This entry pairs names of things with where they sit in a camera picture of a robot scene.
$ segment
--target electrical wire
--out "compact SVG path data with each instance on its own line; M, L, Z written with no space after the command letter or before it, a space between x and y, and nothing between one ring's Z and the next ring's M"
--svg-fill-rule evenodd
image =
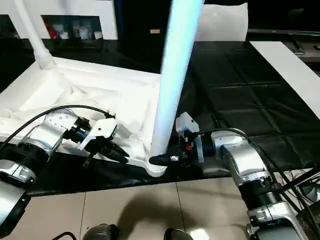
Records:
M258 145L256 144L251 137L247 136L245 133L243 133L240 130L236 130L233 128L227 128L227 127L221 127L221 128L209 128L206 130L202 130L202 131L198 131L198 132L194 132L192 135L193 136L198 136L201 134L206 134L206 133L214 133L214 132L219 132L219 131L228 131L228 132L233 132L235 134L240 135L241 137L245 138L248 143L250 143L259 153L259 155L262 157L262 161L265 164L267 170L269 171L272 180L275 183L278 183L275 174L271 171L271 167L269 165L269 163L271 163L275 168L279 169L278 165L272 160L270 159L267 154L264 152L264 150ZM289 181L289 179L287 178L287 176L283 173L283 171L279 171L279 174L283 177L284 181L289 185L290 189L293 191L293 193L296 195L297 199L301 202L303 208L306 210L308 217L305 215L305 213L303 211L301 211L297 205L288 197L288 195L285 193L284 190L281 190L281 194L283 195L283 197L285 198L285 200L287 200L287 202L293 207L293 209L297 212L297 213L301 213L302 217L304 218L304 220L308 223L308 225L310 226L310 228L312 228L312 230L314 231L315 235L317 236L317 238L320 240L320 227L317 223L317 220L315 218L315 216L313 215L313 213L311 212L309 206L307 205L306 201L304 200L304 198L302 197L302 194L295 188L295 186L292 186L291 182Z
M283 178L283 177L281 177L281 183L282 183L282 186L285 185L285 183L284 183L284 178ZM290 192L290 190L288 190L288 193L289 193L291 196L293 196L294 198L297 199L297 201L298 201L298 203L299 203L299 205L300 205L300 210L302 210L303 207L302 207L302 205L301 205L301 202L298 200L297 196L296 196L294 193Z
M78 108L78 109L90 109L93 111L97 111L99 113L102 113L106 118L114 118L114 116L112 116L110 113L101 110L99 108L93 107L93 106L86 106L86 105L63 105L63 106L56 106L53 107L47 111L44 111L40 114L38 114L37 116L34 116L33 118L31 118L29 121L27 121L26 123L24 123L21 127L19 127L16 131L14 131L14 133L12 133L0 146L0 152L1 150L4 149L4 147L19 133L21 132L23 129L25 129L28 125L30 125L31 123L33 123L35 120L37 120L38 118L41 118L44 115L47 115L53 111L57 111L57 110L61 110L61 109L74 109L74 108Z
M72 238L72 240L77 240L76 236L72 232L69 232L69 231L65 231L65 232L59 234L58 236L56 236L52 240L59 240L64 236L70 236Z

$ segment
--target white fabric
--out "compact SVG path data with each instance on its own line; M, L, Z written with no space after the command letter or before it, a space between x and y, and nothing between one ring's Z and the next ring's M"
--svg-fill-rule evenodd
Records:
M237 6L205 4L195 41L245 41L248 21L247 3Z

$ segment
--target beige floor tile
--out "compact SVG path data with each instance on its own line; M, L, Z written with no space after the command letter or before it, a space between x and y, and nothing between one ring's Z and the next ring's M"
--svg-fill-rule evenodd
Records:
M121 240L162 240L167 228L183 229L176 184L87 192L81 236L102 223L116 224Z
M51 240L63 232L80 236L85 193L34 197L5 240ZM69 236L61 240L70 240Z
M210 240L248 239L247 207L232 178L178 182L177 187L187 233L204 229Z

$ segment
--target white cylindrical tube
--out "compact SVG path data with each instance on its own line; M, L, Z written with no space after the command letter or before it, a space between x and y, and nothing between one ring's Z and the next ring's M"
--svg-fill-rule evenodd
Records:
M150 157L167 150L204 1L172 1Z
M16 9L28 33L29 41L33 48L34 58L42 69L52 68L54 61L49 50L45 47L44 42L40 38L35 24L33 23L25 0L14 0Z

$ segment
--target black table surface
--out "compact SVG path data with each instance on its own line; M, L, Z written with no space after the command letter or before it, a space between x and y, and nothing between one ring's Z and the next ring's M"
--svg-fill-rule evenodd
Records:
M116 40L45 40L45 45L55 57L151 73L160 73L163 55L163 46ZM0 46L6 46L0 48L3 91L34 62L34 56L25 40L4 41ZM249 42L194 44L176 115L183 112L202 130L243 130L281 170L311 168L319 162L319 119ZM83 168L84 161L55 153L29 193L55 195L230 175L225 163L213 158L201 166L169 167L161 177L151 177L141 167L102 160Z

